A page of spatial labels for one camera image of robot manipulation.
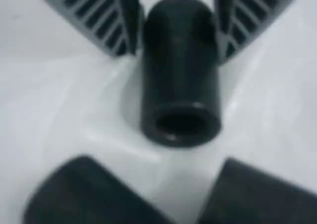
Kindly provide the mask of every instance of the black plastic part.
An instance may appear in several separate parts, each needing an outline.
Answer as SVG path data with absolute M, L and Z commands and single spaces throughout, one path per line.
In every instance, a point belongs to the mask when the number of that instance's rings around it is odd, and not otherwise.
M 32 198 L 24 224 L 171 224 L 87 157 L 56 171 Z
M 144 18 L 139 0 L 46 1 L 104 52 L 135 55 Z
M 220 131 L 213 14 L 199 0 L 162 0 L 144 26 L 143 132 L 193 147 Z
M 214 0 L 221 63 L 253 42 L 293 0 Z
M 228 160 L 199 224 L 313 224 L 317 197 L 236 160 Z

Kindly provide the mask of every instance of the dark gray plastic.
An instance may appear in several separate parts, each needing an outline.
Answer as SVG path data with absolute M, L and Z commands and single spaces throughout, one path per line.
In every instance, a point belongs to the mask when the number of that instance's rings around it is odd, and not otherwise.
M 144 18 L 139 0 L 46 1 L 103 51 L 136 53 Z
M 221 62 L 254 41 L 293 0 L 215 0 Z

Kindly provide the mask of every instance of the white surface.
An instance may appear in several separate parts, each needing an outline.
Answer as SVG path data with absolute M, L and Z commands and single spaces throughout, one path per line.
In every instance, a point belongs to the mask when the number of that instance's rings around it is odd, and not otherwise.
M 168 150 L 137 128 L 136 59 L 103 55 L 42 0 L 0 0 L 0 223 L 19 224 L 34 188 L 81 153 L 182 224 L 227 156 L 317 192 L 315 1 L 296 0 L 221 69 L 219 137 Z

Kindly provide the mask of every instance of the cylindrical hole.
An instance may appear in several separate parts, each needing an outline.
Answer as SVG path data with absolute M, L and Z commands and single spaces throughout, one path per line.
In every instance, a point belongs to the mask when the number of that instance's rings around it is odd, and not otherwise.
M 159 131 L 172 137 L 194 136 L 206 131 L 206 121 L 189 113 L 167 114 L 157 120 Z

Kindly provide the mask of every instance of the black plastic cap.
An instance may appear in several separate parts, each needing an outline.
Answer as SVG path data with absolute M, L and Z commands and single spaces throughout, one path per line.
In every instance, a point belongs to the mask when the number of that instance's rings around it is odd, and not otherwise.
M 221 128 L 211 10 L 200 0 L 162 0 L 144 25 L 142 130 L 174 148 L 202 145 Z
M 32 198 L 24 224 L 170 224 L 88 157 L 57 170 Z
M 229 159 L 199 224 L 314 224 L 317 197 Z

